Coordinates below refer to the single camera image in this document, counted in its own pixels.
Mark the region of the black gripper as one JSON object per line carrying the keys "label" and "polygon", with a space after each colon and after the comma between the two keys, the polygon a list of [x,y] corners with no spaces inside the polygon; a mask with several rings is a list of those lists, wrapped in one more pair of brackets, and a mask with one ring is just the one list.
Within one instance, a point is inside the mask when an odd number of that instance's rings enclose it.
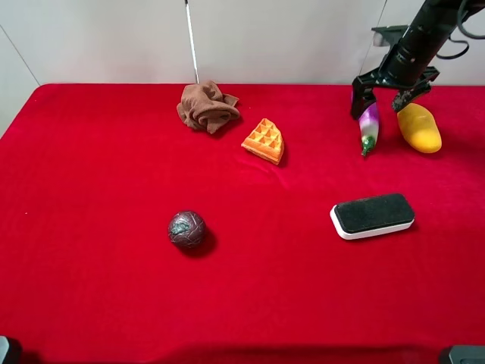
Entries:
{"label": "black gripper", "polygon": [[431,85],[421,84],[433,82],[440,75],[434,66],[429,65],[439,49],[439,36],[404,36],[400,39],[390,48],[375,74],[362,74],[352,81],[352,118],[358,120],[377,101],[374,87],[400,90],[392,102],[394,112],[400,112],[429,93]]}

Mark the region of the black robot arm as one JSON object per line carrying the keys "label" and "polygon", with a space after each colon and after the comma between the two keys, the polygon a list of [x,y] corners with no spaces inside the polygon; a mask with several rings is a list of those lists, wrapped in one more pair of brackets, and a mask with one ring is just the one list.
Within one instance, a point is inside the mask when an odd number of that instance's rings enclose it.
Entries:
{"label": "black robot arm", "polygon": [[353,80],[352,118],[359,119],[377,101],[376,87],[398,91],[395,112],[430,92],[440,74],[431,61],[455,28],[483,9],[483,1],[425,1],[409,25],[374,27],[377,40],[390,50],[379,67]]}

